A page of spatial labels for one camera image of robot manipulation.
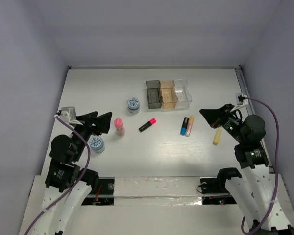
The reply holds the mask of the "yellow pastel highlighter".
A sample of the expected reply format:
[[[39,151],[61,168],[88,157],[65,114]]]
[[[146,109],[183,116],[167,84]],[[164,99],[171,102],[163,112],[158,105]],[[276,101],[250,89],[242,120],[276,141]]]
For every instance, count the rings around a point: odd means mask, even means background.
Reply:
[[[219,144],[220,138],[221,138],[221,133],[222,133],[222,128],[221,127],[217,128],[216,132],[215,132],[214,139],[213,139],[213,145]]]

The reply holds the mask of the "orange pastel highlighter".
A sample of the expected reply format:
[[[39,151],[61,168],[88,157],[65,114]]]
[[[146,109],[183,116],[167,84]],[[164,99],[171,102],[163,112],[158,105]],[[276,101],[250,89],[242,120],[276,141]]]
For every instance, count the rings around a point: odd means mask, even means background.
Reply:
[[[186,134],[185,134],[186,137],[190,136],[193,123],[194,123],[194,117],[191,116],[188,121],[188,126],[187,126],[187,130],[186,130]]]

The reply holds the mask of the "pink capped pin bottle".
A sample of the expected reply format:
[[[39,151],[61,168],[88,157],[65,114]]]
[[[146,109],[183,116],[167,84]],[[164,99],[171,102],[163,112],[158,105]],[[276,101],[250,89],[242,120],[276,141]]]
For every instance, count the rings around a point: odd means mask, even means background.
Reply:
[[[124,136],[125,134],[125,129],[124,129],[124,126],[123,126],[123,121],[121,118],[117,118],[114,120],[114,126],[116,128],[116,133],[119,135],[119,136]]]

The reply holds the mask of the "blue white slime jar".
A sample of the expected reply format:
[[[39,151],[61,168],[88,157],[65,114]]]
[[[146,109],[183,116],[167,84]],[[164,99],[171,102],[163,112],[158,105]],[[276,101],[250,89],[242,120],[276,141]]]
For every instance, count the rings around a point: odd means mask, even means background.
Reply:
[[[102,153],[105,150],[105,143],[99,136],[92,136],[89,139],[89,146],[96,153]]]
[[[140,102],[138,98],[132,97],[127,102],[128,111],[131,114],[137,114],[140,111]]]

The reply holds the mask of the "black blue highlighter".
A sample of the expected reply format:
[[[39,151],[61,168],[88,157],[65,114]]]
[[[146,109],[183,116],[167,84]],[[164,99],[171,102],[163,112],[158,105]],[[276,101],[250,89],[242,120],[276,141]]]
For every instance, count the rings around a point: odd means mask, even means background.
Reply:
[[[180,135],[184,136],[186,134],[188,122],[189,122],[189,118],[184,117],[183,123],[182,123],[182,126],[181,126],[181,130],[180,130]]]

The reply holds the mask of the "black pink highlighter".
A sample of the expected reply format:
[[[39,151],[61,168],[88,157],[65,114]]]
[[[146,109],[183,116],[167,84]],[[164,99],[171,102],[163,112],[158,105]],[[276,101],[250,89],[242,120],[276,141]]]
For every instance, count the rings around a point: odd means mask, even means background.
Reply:
[[[152,125],[154,125],[156,123],[156,119],[151,119],[150,121],[148,121],[147,123],[145,123],[143,126],[141,126],[139,128],[139,132],[143,132],[146,129],[148,129],[149,127],[151,127]]]

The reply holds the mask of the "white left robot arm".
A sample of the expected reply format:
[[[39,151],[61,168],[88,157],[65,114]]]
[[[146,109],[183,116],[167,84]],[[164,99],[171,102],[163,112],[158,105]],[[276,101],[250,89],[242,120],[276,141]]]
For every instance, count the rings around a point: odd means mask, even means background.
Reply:
[[[88,168],[90,138],[109,132],[112,112],[78,116],[75,107],[63,107],[54,117],[71,134],[51,141],[42,216],[32,231],[34,235],[63,235],[86,196],[98,190],[98,173]]]

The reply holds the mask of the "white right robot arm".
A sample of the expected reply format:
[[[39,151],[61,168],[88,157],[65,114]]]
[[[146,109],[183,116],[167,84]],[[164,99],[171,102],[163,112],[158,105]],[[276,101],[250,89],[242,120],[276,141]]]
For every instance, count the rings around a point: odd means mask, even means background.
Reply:
[[[245,235],[294,235],[294,226],[285,216],[277,198],[278,176],[270,178],[269,160],[261,144],[265,122],[257,115],[242,118],[232,104],[218,109],[200,109],[211,128],[222,127],[238,145],[234,147],[240,170],[219,170],[213,183],[219,191],[229,192],[239,206],[247,225]]]

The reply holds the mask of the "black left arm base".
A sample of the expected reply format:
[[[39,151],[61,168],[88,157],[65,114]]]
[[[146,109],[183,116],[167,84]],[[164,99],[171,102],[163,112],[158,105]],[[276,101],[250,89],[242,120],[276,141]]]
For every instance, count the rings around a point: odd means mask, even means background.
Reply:
[[[90,192],[82,202],[83,206],[114,205],[115,178],[99,178],[98,187]]]

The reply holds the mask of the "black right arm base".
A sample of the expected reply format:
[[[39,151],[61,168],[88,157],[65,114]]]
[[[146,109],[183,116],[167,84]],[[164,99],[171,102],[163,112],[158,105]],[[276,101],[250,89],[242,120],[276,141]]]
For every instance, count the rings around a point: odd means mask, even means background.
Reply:
[[[201,178],[196,188],[202,196],[203,205],[235,205],[235,199],[222,187],[216,178]]]

